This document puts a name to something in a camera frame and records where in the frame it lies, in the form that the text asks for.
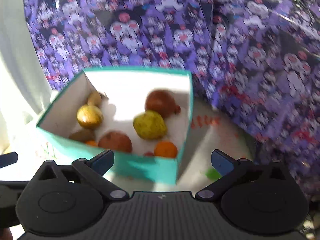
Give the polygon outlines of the person left hand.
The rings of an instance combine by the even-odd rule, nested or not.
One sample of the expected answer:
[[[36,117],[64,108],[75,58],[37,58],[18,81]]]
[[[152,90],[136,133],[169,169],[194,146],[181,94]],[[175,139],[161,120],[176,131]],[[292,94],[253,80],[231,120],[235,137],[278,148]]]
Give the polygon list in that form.
[[[13,240],[12,233],[9,228],[0,229],[0,240]]]

